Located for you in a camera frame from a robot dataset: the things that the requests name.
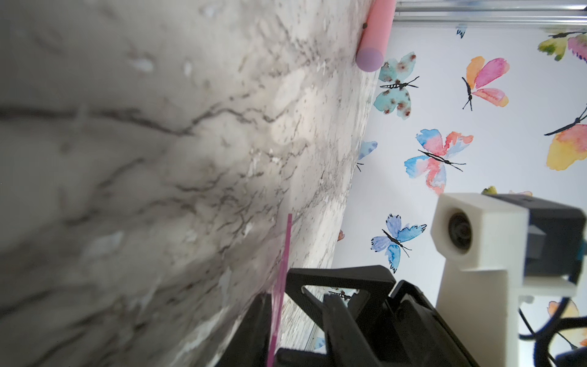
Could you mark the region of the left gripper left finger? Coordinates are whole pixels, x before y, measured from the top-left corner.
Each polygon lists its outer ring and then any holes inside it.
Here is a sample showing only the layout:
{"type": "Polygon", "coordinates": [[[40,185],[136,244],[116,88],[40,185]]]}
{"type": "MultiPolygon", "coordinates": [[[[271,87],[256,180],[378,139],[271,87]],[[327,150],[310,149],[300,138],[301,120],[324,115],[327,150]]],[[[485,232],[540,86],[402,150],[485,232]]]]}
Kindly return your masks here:
{"type": "Polygon", "coordinates": [[[271,322],[271,295],[256,295],[216,367],[265,367],[270,346],[271,322]]]}

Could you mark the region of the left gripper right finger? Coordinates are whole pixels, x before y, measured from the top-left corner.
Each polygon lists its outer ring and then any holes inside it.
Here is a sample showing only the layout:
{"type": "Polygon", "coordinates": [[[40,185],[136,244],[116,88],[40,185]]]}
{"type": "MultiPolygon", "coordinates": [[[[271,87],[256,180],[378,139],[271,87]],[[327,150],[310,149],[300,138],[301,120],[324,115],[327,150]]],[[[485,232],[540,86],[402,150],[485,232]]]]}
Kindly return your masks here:
{"type": "Polygon", "coordinates": [[[327,355],[334,366],[381,365],[348,307],[336,295],[326,295],[323,299],[323,329],[327,355]]]}

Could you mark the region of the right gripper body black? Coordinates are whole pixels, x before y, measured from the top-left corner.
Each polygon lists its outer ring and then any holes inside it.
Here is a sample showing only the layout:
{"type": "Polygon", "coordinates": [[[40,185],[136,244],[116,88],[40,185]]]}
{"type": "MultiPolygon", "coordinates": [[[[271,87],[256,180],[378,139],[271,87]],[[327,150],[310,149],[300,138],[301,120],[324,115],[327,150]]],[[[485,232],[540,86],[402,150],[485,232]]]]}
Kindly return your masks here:
{"type": "MultiPolygon", "coordinates": [[[[400,281],[388,296],[395,342],[368,342],[380,366],[476,366],[478,363],[449,329],[423,293],[400,281]]],[[[276,366],[334,366],[324,354],[281,348],[276,366]]]]}

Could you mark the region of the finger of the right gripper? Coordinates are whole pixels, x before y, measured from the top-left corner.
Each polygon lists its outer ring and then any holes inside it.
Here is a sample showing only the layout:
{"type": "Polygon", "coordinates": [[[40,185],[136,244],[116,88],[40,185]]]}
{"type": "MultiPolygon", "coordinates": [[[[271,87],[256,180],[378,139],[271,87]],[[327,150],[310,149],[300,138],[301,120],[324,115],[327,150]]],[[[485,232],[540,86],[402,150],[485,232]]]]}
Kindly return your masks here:
{"type": "Polygon", "coordinates": [[[395,330],[388,296],[397,281],[382,265],[371,265],[345,269],[291,269],[287,273],[286,294],[322,330],[323,301],[314,296],[308,287],[354,289],[359,293],[351,296],[346,305],[368,342],[395,342],[395,330]]]}

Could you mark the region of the purple triangle ruler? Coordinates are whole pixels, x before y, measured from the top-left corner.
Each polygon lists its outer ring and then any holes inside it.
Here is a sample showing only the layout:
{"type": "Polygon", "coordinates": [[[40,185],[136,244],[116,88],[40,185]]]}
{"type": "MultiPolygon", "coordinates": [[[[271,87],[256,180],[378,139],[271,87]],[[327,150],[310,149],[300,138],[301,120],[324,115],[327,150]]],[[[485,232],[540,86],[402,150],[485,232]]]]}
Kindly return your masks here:
{"type": "Polygon", "coordinates": [[[284,250],[281,253],[279,272],[272,292],[272,315],[271,315],[271,333],[268,347],[267,367],[274,365],[275,352],[278,346],[280,336],[281,314],[284,303],[285,288],[287,284],[287,272],[289,268],[290,242],[293,227],[293,215],[287,216],[287,227],[285,233],[284,250]]]}

